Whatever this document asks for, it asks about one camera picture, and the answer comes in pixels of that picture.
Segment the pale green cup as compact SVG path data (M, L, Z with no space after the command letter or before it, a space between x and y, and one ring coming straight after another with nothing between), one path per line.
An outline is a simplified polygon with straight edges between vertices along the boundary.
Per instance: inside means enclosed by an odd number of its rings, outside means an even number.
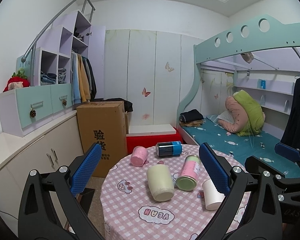
M157 202L166 202L174 196L174 184L167 165L157 164L147 170L150 193Z

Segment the white paper cup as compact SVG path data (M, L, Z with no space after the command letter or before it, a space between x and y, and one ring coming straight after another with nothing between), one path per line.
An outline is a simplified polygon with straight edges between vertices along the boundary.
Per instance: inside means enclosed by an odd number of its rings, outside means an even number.
M205 208L209 211L217 210L223 202L225 195L219 193L211 179L202 184Z

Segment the pink cup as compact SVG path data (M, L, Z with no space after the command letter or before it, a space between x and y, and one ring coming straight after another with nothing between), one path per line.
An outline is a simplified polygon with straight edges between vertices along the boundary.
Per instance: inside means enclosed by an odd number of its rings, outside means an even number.
M131 154L130 163L135 167L142 167L148 158L148 150L143 146L136 146Z

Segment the black hanging garment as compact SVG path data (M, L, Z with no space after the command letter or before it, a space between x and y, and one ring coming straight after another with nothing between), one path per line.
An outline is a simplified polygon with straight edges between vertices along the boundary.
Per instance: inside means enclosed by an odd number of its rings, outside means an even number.
M300 77L295 82L292 108L281 142L300 149Z

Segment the green pillow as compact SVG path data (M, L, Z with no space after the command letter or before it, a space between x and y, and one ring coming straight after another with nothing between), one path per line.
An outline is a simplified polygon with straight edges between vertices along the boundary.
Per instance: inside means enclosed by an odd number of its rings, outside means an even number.
M240 137L260 134L265 120L260 104L245 90L236 92L234 99L243 107L248 116L245 126L236 134Z

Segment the pink curved pillow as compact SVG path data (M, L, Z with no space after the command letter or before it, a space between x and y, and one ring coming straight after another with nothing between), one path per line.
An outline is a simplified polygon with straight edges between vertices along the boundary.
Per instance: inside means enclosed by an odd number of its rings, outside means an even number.
M224 117L217 117L217 122L226 131L236 134L241 131L248 120L248 116L243 107L234 99L233 96L229 96L225 101L226 111L223 114L229 116L230 121L225 120Z

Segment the white low cabinet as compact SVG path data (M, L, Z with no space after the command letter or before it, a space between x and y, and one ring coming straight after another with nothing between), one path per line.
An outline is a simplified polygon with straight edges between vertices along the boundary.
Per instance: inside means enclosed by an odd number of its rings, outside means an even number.
M24 137L0 134L0 217L18 233L19 206L31 170L53 172L83 154L76 111Z

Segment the pink checkered tablecloth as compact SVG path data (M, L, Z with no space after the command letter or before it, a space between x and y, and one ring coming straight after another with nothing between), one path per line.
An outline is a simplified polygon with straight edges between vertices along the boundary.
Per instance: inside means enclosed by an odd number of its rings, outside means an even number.
M150 147L143 167L131 165L130 156L114 165L101 191L106 239L196 239L215 214L205 207L202 184L209 179L205 168L200 169L193 191L175 189L167 202L153 199L146 173L149 167L164 164L177 179L185 158L198 151L198 146L184 144L180 156L159 159Z

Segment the brown cardboard box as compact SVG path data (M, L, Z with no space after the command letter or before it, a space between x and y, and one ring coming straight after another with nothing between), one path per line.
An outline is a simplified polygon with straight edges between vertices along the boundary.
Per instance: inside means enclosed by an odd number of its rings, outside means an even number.
M124 102L91 102L76 108L83 151L93 143L101 147L101 160L93 176L105 178L108 172L127 155Z

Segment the teal drawer unit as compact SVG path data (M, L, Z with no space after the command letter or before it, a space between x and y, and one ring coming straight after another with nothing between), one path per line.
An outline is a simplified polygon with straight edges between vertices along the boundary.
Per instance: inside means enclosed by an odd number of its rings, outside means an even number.
M2 131L18 137L72 111L71 84L44 85L0 94Z

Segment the round clip lamp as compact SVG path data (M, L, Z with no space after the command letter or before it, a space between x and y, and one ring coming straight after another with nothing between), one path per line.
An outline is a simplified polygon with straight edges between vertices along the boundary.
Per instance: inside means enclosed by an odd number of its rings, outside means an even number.
M251 52L242 53L241 57L248 64L252 63L252 61L254 60L254 56Z

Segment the black blue can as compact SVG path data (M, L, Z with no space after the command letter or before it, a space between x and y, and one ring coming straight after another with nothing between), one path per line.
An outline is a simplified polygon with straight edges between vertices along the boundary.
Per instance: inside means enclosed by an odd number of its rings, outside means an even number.
M156 154L159 158L179 156L183 148L181 141L159 142L156 144Z

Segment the hanging clothes row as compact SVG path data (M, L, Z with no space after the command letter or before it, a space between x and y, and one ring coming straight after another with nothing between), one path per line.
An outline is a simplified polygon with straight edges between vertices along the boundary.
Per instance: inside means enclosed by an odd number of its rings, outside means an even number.
M90 102L97 94L97 85L92 65L88 58L71 52L70 81L72 104Z

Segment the red strawberry plush toy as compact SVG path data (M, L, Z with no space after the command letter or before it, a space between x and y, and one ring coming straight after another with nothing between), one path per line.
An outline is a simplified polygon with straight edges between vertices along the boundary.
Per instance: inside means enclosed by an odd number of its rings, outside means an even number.
M20 68L17 72L14 72L11 78L7 81L7 85L3 92L24 87L30 87L30 82L27 80L25 70Z

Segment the teal bunk bed frame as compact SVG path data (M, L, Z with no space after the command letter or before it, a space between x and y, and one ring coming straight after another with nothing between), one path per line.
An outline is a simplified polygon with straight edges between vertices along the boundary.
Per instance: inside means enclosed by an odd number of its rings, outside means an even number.
M179 103L185 111L197 94L200 70L226 72L232 76L229 86L211 85L204 103L209 114L226 111L225 101L240 90L256 100L266 118L261 131L282 139L292 108L294 86L300 77L300 23L283 24L262 15L224 31L194 46L194 81L190 92ZM252 63L242 53L251 52ZM266 80L266 89L258 80Z

